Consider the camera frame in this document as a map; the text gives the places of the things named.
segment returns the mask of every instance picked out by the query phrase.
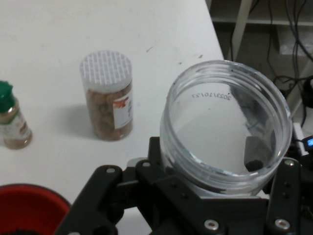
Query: spice jar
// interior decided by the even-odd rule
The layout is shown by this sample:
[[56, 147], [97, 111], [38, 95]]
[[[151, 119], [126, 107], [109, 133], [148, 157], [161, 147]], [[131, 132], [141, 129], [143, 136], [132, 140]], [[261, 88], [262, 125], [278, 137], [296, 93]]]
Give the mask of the spice jar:
[[83, 59], [80, 72], [95, 134], [109, 141], [127, 136], [133, 128], [130, 60], [116, 51], [98, 51]]
[[20, 111], [19, 101], [13, 96], [12, 88], [8, 82], [0, 81], [0, 134], [8, 148], [20, 149], [29, 145], [32, 132]]

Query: clear plastic jar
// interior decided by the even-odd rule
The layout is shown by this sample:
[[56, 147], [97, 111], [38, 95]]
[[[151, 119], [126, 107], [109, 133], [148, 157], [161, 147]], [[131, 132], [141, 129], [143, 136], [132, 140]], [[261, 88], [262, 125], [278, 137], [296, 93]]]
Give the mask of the clear plastic jar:
[[117, 51], [98, 51], [83, 59], [80, 71], [95, 134], [108, 141], [127, 136], [133, 128], [130, 60]]
[[161, 121], [162, 161], [202, 197], [256, 195], [286, 153], [290, 111], [256, 70], [210, 61], [171, 86]]

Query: white perforated lid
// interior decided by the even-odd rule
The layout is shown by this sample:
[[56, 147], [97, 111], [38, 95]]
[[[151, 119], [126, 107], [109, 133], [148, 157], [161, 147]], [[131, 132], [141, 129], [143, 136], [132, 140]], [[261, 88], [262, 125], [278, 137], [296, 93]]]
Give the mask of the white perforated lid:
[[80, 64], [80, 72], [88, 89], [103, 93], [119, 92], [132, 81], [131, 61], [117, 51], [89, 54]]

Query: white table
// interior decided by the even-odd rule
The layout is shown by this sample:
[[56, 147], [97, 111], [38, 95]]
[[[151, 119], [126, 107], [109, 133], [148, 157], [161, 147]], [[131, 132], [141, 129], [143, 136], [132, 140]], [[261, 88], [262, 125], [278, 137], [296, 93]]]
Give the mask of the white table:
[[[117, 142], [94, 136], [79, 73], [82, 58], [103, 49], [133, 66], [134, 129]], [[25, 149], [0, 146], [0, 185], [42, 185], [71, 203], [98, 166], [147, 156], [181, 72], [223, 59], [205, 0], [2, 0], [0, 51], [0, 78], [34, 133]], [[128, 211], [120, 234], [147, 234], [141, 221]]]

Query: bottle label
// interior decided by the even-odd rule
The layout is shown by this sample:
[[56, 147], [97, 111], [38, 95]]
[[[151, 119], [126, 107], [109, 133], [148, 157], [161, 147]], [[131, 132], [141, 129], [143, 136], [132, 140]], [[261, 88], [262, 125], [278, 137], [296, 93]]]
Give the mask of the bottle label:
[[30, 133], [24, 116], [19, 110], [9, 122], [0, 123], [0, 134], [3, 134], [6, 139], [24, 140]]
[[133, 119], [132, 91], [113, 101], [113, 115], [115, 129], [122, 128]]

